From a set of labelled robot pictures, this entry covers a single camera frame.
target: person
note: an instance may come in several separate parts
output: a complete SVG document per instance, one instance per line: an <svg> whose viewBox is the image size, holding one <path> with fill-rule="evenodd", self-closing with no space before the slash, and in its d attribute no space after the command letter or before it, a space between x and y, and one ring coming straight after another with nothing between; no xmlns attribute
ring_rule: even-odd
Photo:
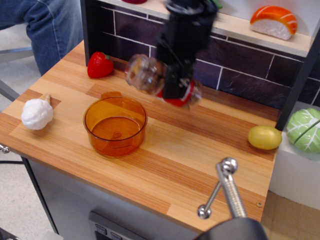
<svg viewBox="0 0 320 240"><path fill-rule="evenodd" d="M41 75L83 39L80 0L0 0L0 30L22 23Z"/></svg>

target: red object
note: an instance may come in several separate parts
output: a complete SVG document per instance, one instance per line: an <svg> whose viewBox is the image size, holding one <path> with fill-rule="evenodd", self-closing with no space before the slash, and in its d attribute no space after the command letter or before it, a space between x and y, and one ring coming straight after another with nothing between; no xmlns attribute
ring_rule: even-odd
<svg viewBox="0 0 320 240"><path fill-rule="evenodd" d="M129 4L143 4L147 0L122 0L122 1L129 3Z"/></svg>
<svg viewBox="0 0 320 240"><path fill-rule="evenodd" d="M102 78L114 70L114 63L103 52L96 51L92 54L88 64L88 76L90 78Z"/></svg>
<svg viewBox="0 0 320 240"><path fill-rule="evenodd" d="M186 105L188 103L188 101L192 97L194 88L195 88L195 83L194 83L194 81L191 81L190 85L187 88L183 98L177 98L177 99L174 99L174 98L173 99L168 99L168 98L166 98L166 99L164 99L162 97L163 93L164 93L164 89L163 88L156 96L158 98L164 100L165 102L169 103L169 104L172 104L172 105L175 105L177 107L182 108L184 105Z"/></svg>

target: toy strawberry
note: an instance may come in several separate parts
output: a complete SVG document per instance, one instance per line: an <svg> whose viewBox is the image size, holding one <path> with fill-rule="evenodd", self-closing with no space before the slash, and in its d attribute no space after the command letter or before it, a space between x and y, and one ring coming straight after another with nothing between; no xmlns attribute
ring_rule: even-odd
<svg viewBox="0 0 320 240"><path fill-rule="evenodd" d="M102 78L114 70L114 63L103 52L96 51L92 54L88 63L88 76L90 78Z"/></svg>

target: wooden countertop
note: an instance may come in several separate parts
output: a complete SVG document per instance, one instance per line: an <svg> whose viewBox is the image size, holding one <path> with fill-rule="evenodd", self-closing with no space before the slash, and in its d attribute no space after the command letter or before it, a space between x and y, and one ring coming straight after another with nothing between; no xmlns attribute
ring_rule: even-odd
<svg viewBox="0 0 320 240"><path fill-rule="evenodd" d="M98 154L83 125L89 105L101 93L112 91L138 100L148 113L143 143L122 157ZM25 102L47 92L53 120L42 130L27 129L21 122ZM222 190L209 219L199 219L197 209L218 181L216 164L233 157L239 163L234 180L248 216L259 221L277 150L251 147L247 134L256 125L275 126L278 111L213 89L206 89L205 96L199 106L186 111L129 86L123 71L90 79L82 42L0 113L0 142L21 156L198 232L231 217Z"/></svg>

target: plastic bottle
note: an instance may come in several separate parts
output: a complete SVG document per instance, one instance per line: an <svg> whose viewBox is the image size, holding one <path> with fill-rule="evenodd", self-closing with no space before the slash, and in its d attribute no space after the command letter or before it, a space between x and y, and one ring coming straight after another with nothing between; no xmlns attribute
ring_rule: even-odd
<svg viewBox="0 0 320 240"><path fill-rule="evenodd" d="M162 97L166 72L167 65L163 62L144 54L135 54L126 67L125 80L138 90L177 107L189 109L196 105L202 97L203 86L194 79L190 81L182 98L164 99Z"/></svg>

